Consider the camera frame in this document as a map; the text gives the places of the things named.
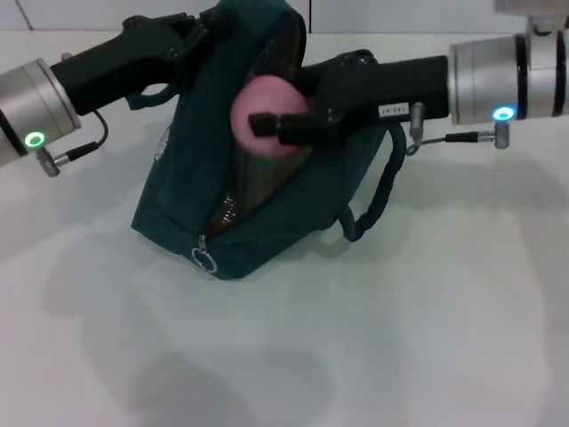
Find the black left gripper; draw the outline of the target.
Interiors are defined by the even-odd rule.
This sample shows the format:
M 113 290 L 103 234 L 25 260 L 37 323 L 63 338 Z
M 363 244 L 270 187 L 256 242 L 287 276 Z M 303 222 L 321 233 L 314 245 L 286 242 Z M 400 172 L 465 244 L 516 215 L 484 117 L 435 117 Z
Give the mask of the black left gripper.
M 150 85 L 192 85 L 208 51 L 208 32 L 222 27 L 223 10 L 217 6 L 197 18 L 133 16 L 118 36 L 52 65 L 51 71 L 84 116 Z

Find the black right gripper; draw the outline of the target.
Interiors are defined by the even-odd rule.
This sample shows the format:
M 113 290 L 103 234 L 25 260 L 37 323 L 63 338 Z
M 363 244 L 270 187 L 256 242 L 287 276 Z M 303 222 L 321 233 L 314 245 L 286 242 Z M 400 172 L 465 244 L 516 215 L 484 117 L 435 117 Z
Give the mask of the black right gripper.
M 248 123 L 256 137 L 276 137 L 285 146 L 337 146 L 368 125 L 405 123 L 413 105 L 425 120 L 449 116 L 445 56 L 379 63 L 368 50 L 339 54 L 298 68 L 294 87 L 309 99 L 310 114 L 255 113 Z

